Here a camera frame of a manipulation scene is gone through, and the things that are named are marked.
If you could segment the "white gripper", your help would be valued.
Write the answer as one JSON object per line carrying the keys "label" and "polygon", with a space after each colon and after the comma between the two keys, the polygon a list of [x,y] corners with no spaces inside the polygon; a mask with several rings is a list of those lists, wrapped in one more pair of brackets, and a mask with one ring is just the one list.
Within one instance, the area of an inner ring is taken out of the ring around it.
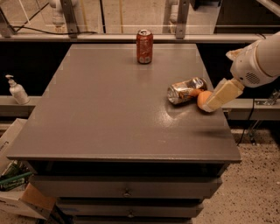
{"label": "white gripper", "polygon": [[277,39],[258,40],[244,48],[231,50],[226,56],[233,61],[230,68],[234,76],[222,79],[206,101],[209,112],[221,108],[243,93],[244,86],[257,88],[277,78]]}

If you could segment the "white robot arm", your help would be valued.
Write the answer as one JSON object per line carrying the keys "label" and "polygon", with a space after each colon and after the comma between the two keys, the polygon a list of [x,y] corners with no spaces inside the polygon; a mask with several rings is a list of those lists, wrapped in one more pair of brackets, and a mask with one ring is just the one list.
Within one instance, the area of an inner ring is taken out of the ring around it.
{"label": "white robot arm", "polygon": [[223,78],[216,88],[198,95],[197,105],[211,113],[243,93],[244,88],[258,88],[280,76],[280,31],[226,56],[233,61],[231,80]]}

